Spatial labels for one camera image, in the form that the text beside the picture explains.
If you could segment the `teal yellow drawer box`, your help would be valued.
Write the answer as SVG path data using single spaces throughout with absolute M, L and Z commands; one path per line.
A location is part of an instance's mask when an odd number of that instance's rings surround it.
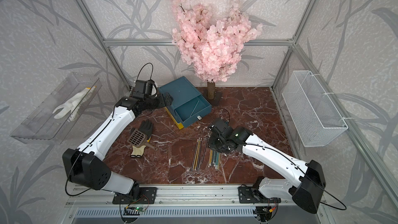
M 203 95 L 192 83 L 190 83 L 184 76 L 166 84 L 159 88 L 159 91 L 163 93 L 169 93 L 173 97 L 173 102 L 170 106 L 166 107 L 166 111 L 169 116 L 173 119 L 177 127 L 181 130 L 183 125 L 177 120 L 174 109 L 188 102 L 189 100 Z

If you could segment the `teal top drawer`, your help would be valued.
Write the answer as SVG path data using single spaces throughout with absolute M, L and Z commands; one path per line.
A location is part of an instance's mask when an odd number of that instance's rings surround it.
M 199 95 L 174 109 L 177 120 L 184 128 L 200 121 L 211 112 L 211 104 Z

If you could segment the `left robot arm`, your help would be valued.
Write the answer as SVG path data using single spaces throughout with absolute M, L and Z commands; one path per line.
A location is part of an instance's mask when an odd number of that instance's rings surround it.
M 62 155 L 68 183 L 76 183 L 93 190 L 105 190 L 140 198 L 137 181 L 113 172 L 104 158 L 122 131 L 143 111 L 170 106 L 169 93 L 146 96 L 142 99 L 123 97 L 114 106 L 106 121 L 78 148 L 67 149 Z

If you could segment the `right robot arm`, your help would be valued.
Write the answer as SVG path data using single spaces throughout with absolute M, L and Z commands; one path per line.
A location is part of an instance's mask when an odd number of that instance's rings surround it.
M 255 189 L 265 198 L 292 200 L 298 207 L 316 214 L 326 187 L 321 164 L 309 163 L 292 157 L 260 139 L 249 129 L 239 126 L 233 129 L 221 118 L 208 127 L 211 131 L 209 148 L 219 153 L 239 151 L 255 158 L 273 169 L 283 180 L 279 183 L 269 178 L 260 180 Z

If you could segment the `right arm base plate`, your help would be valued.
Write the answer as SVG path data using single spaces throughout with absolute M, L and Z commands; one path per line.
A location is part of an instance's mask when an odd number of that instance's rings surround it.
M 279 204 L 281 203 L 280 198 L 267 198 L 263 196 L 259 190 L 249 187 L 246 185 L 241 185 L 238 187 L 238 196 L 240 203 L 267 203 L 267 204 Z

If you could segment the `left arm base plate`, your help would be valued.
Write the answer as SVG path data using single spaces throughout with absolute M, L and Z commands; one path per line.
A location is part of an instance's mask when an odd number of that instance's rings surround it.
M 115 193 L 112 204 L 154 204 L 157 187 L 140 187 L 132 189 L 128 194 Z

